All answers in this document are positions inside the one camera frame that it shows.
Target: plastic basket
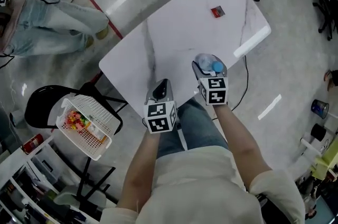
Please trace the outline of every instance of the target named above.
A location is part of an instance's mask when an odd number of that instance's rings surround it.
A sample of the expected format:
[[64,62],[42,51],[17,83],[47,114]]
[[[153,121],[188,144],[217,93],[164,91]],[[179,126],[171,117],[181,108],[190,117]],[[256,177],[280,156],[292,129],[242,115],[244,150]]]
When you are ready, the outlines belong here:
[[[120,121],[99,102],[89,96],[78,95],[70,99],[65,98],[61,108],[64,108],[64,110],[63,114],[57,117],[58,129],[86,155],[93,160],[98,160],[110,146],[111,138],[118,128]],[[92,124],[98,127],[107,138],[101,142],[86,129],[71,129],[66,124],[66,121],[72,110],[81,112]]]

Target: floor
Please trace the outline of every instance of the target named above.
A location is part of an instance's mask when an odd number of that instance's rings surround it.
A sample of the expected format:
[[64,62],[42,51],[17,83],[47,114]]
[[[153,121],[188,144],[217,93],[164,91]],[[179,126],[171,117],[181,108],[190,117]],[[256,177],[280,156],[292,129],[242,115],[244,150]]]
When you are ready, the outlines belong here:
[[[169,0],[95,0],[114,25],[126,35],[144,18]],[[299,140],[313,124],[321,122],[310,112],[314,98],[327,100],[323,74],[336,66],[338,47],[334,40],[317,29],[322,17],[312,6],[314,0],[261,0],[257,3],[269,22],[272,33],[247,55],[249,89],[234,113],[257,140],[264,158],[274,169],[291,167],[304,148]],[[89,0],[77,4],[93,7]],[[45,85],[80,88],[99,72],[98,62],[117,43],[113,32],[82,53],[15,58],[0,78],[6,86],[0,88],[0,103],[6,112],[25,110],[31,93]],[[234,106],[246,86],[246,70],[239,61],[229,70],[229,101]],[[109,81],[102,77],[98,89],[105,95],[117,95]],[[276,106],[264,118],[258,116],[274,101]],[[108,193],[119,197],[124,176],[145,131],[141,118],[129,107],[120,113],[124,127],[109,150],[89,171],[94,179],[115,166],[107,180]],[[43,130],[31,129],[33,133]],[[79,168],[85,156],[69,143],[62,133],[54,131],[59,149]]]

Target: plastic bottle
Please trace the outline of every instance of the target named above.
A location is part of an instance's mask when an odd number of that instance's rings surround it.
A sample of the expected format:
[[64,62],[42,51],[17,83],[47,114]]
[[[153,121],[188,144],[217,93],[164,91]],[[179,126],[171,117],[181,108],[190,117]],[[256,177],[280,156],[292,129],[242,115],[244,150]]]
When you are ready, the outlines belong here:
[[222,72],[223,64],[216,60],[215,56],[212,54],[200,53],[195,57],[195,62],[199,67],[206,72]]

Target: white table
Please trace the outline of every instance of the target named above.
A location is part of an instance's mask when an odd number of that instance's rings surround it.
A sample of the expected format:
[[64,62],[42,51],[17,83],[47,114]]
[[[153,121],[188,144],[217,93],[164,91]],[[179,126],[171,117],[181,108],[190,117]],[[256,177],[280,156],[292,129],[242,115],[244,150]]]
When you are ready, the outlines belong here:
[[[215,18],[211,9],[219,5],[225,15]],[[99,66],[143,117],[151,84],[170,79],[179,107],[198,93],[191,68],[197,54],[214,54],[230,68],[270,32],[253,0],[171,0],[122,39]]]

